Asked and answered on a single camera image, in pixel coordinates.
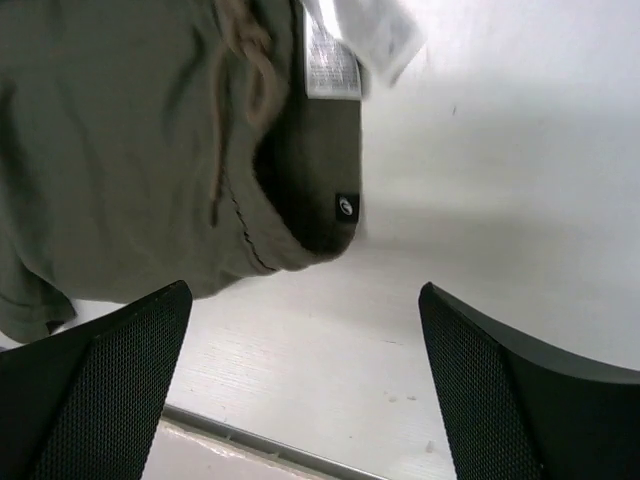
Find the olive green shorts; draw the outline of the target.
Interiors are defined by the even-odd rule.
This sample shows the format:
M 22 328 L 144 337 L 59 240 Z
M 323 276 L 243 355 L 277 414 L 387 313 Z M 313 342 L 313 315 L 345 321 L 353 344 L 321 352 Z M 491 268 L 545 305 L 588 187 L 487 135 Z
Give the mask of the olive green shorts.
M 77 300 L 197 298 L 352 243 L 361 103 L 310 68 L 306 1 L 1 5 L 1 330 Z

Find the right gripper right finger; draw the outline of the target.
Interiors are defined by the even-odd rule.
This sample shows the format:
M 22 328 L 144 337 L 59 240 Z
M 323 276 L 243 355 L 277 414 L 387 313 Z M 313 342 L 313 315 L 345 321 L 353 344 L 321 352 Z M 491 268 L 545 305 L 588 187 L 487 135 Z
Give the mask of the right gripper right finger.
M 458 478 L 638 479 L 637 371 L 552 346 L 432 283 L 418 304 Z

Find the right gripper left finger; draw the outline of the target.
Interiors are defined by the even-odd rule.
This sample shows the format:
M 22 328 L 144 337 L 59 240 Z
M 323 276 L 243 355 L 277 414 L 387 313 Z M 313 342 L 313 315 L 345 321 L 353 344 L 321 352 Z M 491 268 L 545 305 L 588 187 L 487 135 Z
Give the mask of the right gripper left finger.
M 1 354 L 1 476 L 142 477 L 187 330 L 175 282 Z

